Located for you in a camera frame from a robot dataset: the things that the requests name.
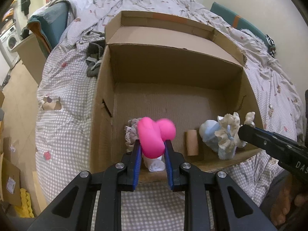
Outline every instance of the pink toy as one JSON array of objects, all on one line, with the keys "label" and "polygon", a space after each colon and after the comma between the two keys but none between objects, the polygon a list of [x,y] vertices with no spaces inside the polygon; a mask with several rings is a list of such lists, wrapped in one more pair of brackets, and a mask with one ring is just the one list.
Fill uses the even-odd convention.
[{"label": "pink toy", "polygon": [[169,119],[160,119],[157,122],[144,117],[138,122],[138,135],[145,157],[155,159],[165,152],[165,140],[173,140],[176,128]]}]

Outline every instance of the gingham fabric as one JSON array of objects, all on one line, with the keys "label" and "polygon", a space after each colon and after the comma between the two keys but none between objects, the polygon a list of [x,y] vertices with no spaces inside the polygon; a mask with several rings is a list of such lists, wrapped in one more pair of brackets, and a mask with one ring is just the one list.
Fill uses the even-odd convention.
[{"label": "gingham fabric", "polygon": [[[86,76],[86,50],[90,41],[100,39],[95,32],[104,32],[108,21],[121,10],[173,14],[221,31],[247,57],[244,70],[256,96],[264,129],[293,140],[302,137],[303,105],[278,61],[267,53],[264,44],[234,29],[202,4],[194,0],[53,0],[51,5],[60,1],[70,3],[75,20],[50,53],[37,92],[40,105],[46,95],[52,100],[60,97],[62,104],[61,110],[44,111],[41,108],[37,117],[36,167],[47,202],[51,202],[80,171],[89,169],[96,79]],[[271,181],[281,170],[277,161],[265,152],[225,169],[257,205],[261,204]],[[170,222],[182,225],[183,216],[177,209],[182,208],[183,202],[176,194],[159,183],[149,187],[139,185],[138,190],[123,193],[123,230],[164,230]],[[170,225],[168,230],[179,229]]]}]

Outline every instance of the bed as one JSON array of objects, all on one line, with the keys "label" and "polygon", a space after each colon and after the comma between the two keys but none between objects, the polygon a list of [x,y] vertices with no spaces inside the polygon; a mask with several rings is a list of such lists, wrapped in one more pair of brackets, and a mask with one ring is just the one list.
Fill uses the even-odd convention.
[{"label": "bed", "polygon": [[[257,99],[264,129],[293,140],[303,138],[303,105],[278,61],[256,37],[234,29],[195,0],[53,0],[50,6],[60,2],[70,4],[74,20],[48,56],[37,92],[40,109],[36,122],[36,168],[47,202],[79,172],[89,170],[96,78],[86,76],[86,51],[89,42],[102,40],[100,32],[121,10],[173,14],[209,24],[224,33],[247,57],[244,70]],[[46,100],[55,107],[44,110],[42,105]],[[225,171],[259,206],[282,168],[277,160],[261,151]],[[140,208],[147,202],[153,202],[150,212]],[[170,192],[163,182],[141,183],[133,194],[122,194],[125,230],[180,230],[183,213],[183,196]]]}]

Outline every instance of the tile floor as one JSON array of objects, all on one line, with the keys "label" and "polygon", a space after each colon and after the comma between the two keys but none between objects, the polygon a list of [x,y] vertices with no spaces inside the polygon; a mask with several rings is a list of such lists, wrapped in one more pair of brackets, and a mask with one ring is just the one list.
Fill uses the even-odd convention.
[{"label": "tile floor", "polygon": [[[11,72],[4,87],[4,130],[2,133],[4,156],[20,171],[21,187],[31,196],[32,209],[40,213],[35,194],[33,171],[35,166],[35,123],[38,112],[36,91],[38,85],[20,61]],[[16,151],[10,150],[11,144]]]}]

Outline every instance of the metal bolt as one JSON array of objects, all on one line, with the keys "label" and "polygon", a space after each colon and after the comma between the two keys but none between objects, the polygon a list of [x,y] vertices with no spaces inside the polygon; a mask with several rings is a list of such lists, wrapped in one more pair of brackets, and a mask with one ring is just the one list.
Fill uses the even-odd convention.
[{"label": "metal bolt", "polygon": [[184,162],[183,164],[182,164],[182,168],[186,168],[186,169],[189,169],[189,168],[191,168],[192,166],[190,165],[190,163],[188,163],[188,162]]},{"label": "metal bolt", "polygon": [[81,178],[87,178],[89,176],[89,172],[88,171],[82,171],[80,174]]},{"label": "metal bolt", "polygon": [[217,174],[218,174],[218,177],[220,178],[225,178],[227,176],[227,174],[223,171],[219,171]]},{"label": "metal bolt", "polygon": [[115,167],[118,168],[118,169],[121,169],[121,168],[124,168],[125,165],[124,165],[123,162],[119,162],[119,163],[117,163],[117,164],[115,165]]}]

